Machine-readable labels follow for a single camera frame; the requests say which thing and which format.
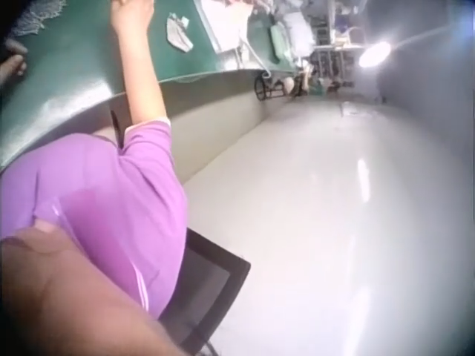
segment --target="pink shirt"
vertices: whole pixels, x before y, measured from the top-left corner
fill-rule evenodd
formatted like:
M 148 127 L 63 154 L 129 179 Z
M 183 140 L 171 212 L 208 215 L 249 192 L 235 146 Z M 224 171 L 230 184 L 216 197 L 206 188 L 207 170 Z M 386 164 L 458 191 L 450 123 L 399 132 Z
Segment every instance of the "pink shirt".
M 64 228 L 153 317 L 171 299 L 187 218 L 168 123 L 133 127 L 122 150 L 76 133 L 25 154 L 1 177 L 1 212 L 1 238 L 35 218 Z

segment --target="blurry hand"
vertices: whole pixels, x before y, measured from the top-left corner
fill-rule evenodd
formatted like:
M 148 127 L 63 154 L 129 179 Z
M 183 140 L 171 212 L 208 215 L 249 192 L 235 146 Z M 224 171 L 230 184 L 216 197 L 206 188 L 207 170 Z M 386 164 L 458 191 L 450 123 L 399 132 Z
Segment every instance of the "blurry hand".
M 22 76 L 27 69 L 24 55 L 27 49 L 17 41 L 8 39 L 4 44 L 8 53 L 11 54 L 7 60 L 0 64 L 0 87 L 13 75 Z
M 153 15 L 154 0 L 112 0 L 111 22 L 119 37 L 146 34 Z

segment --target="gray wall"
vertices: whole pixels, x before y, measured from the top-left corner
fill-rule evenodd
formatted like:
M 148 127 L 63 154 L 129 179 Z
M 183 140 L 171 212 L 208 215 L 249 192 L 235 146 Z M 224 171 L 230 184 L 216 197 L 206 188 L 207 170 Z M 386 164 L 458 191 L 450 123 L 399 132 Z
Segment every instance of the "gray wall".
M 474 13 L 469 1 L 369 0 L 373 40 L 396 49 L 381 68 L 379 89 L 437 136 L 467 165 L 474 147 Z M 436 35 L 413 39 L 450 25 Z

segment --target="green countertop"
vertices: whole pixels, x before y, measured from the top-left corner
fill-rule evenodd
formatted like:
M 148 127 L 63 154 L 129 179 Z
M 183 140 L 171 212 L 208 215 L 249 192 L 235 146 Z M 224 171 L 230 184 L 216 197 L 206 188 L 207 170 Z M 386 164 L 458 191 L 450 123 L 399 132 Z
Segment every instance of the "green countertop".
M 109 21 L 110 2 L 70 0 L 60 17 L 45 21 L 39 35 L 20 40 L 28 48 L 28 70 L 2 95 L 1 167 L 38 138 L 78 113 L 123 93 L 117 41 Z M 169 13 L 187 17 L 194 48 L 183 53 L 166 39 Z M 270 70 L 292 70 L 275 58 L 270 20 L 249 20 L 249 43 Z M 235 56 L 217 55 L 193 0 L 158 0 L 149 29 L 151 55 L 161 82 L 237 69 L 259 69 L 252 58 L 238 67 Z

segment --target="white floor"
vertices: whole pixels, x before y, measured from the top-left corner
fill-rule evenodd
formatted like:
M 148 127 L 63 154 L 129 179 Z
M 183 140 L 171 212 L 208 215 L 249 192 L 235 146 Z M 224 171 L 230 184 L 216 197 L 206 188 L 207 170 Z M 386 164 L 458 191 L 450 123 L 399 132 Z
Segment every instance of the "white floor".
M 186 183 L 190 228 L 252 264 L 223 356 L 424 356 L 475 320 L 471 171 L 410 118 L 286 105 Z

